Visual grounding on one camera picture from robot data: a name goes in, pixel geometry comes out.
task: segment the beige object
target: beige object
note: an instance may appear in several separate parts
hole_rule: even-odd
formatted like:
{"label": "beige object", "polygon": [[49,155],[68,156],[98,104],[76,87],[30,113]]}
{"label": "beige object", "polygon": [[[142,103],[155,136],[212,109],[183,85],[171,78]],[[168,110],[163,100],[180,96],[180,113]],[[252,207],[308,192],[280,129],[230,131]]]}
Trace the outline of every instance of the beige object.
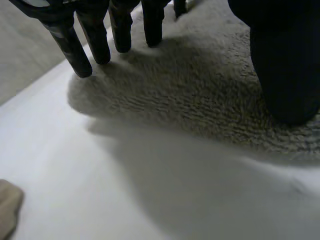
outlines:
{"label": "beige object", "polygon": [[15,229],[22,199],[23,192],[17,186],[0,179],[0,240]]}

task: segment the black object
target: black object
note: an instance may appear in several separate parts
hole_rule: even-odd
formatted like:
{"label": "black object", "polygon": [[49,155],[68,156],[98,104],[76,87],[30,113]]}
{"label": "black object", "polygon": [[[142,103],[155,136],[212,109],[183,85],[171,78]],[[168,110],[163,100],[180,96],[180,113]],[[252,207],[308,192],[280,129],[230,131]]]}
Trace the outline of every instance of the black object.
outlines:
{"label": "black object", "polygon": [[250,28],[250,50],[271,114],[289,125],[320,108],[320,1],[228,0]]}
{"label": "black object", "polygon": [[50,6],[46,7],[35,7],[22,0],[9,1],[27,16],[38,19],[50,31],[79,77],[89,77],[92,67],[74,29],[75,11],[96,62],[106,64],[110,61],[107,31],[103,23],[109,1],[77,0],[63,3],[62,0],[51,0],[48,1]]}
{"label": "black object", "polygon": [[174,0],[173,1],[175,17],[178,19],[181,15],[187,13],[186,0]]}
{"label": "black object", "polygon": [[[110,61],[107,31],[103,22],[110,0],[47,0],[49,6],[44,7],[30,5],[23,0],[9,1],[30,18],[42,22],[79,77],[90,76],[92,67],[74,29],[74,12],[77,14],[95,61],[98,64],[106,64]],[[157,46],[162,40],[164,7],[169,1],[142,1],[145,37],[150,47]],[[178,10],[180,15],[183,12],[181,10],[183,3],[186,6],[186,0],[175,1],[179,4],[175,4],[174,9]],[[140,0],[112,0],[110,2],[112,33],[115,47],[120,53],[126,53],[131,48],[133,21],[130,13],[139,2]]]}

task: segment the white floor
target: white floor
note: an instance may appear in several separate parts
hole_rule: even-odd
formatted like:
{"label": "white floor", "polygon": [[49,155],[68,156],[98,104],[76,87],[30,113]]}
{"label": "white floor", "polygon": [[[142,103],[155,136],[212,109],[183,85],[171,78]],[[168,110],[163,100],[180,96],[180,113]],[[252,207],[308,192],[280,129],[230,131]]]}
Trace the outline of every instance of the white floor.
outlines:
{"label": "white floor", "polygon": [[0,178],[26,196],[14,240],[319,239],[318,167],[80,115],[71,74],[63,62],[0,107]]}

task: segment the floor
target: floor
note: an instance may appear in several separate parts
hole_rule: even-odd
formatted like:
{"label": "floor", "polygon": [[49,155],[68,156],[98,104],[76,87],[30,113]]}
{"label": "floor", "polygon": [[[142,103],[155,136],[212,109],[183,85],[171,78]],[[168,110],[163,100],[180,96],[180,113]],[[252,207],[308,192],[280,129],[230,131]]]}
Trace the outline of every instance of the floor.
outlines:
{"label": "floor", "polygon": [[[107,14],[104,24],[110,26]],[[78,19],[74,28],[82,44],[86,38]],[[42,24],[24,15],[11,2],[0,7],[0,105],[65,59]]]}
{"label": "floor", "polygon": [[86,117],[72,74],[63,61],[0,106],[0,178],[25,192],[13,240],[319,239],[317,165]]}

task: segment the furry rug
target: furry rug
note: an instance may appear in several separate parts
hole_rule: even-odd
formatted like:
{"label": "furry rug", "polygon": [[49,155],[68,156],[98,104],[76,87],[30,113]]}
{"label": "furry rug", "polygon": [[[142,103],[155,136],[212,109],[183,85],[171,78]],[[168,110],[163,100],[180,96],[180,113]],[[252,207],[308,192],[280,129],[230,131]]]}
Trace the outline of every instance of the furry rug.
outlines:
{"label": "furry rug", "polygon": [[129,53],[110,44],[110,64],[97,66],[95,76],[73,77],[68,99],[75,110],[320,160],[320,117],[297,128],[273,120],[251,63],[249,28],[227,0],[199,2],[178,21],[172,6],[165,10],[158,48],[147,47],[141,14]]}

